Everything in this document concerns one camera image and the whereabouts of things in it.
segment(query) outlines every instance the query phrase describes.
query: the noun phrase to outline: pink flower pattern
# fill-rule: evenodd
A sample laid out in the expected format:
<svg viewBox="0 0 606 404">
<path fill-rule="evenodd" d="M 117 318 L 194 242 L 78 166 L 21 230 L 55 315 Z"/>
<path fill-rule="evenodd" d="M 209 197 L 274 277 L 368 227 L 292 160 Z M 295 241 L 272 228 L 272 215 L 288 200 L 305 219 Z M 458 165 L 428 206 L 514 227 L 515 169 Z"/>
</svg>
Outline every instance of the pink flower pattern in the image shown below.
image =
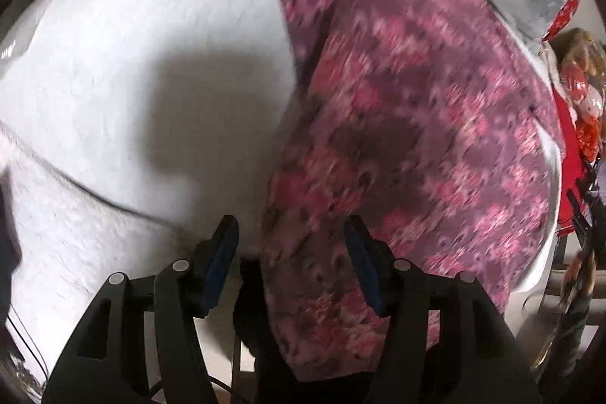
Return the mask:
<svg viewBox="0 0 606 404">
<path fill-rule="evenodd" d="M 299 380 L 375 369 L 387 321 L 340 232 L 362 215 L 429 273 L 473 271 L 499 309 L 539 247 L 551 92 L 486 0 L 282 0 L 304 116 L 269 186 L 261 264 Z M 433 313 L 428 344 L 438 338 Z"/>
</svg>

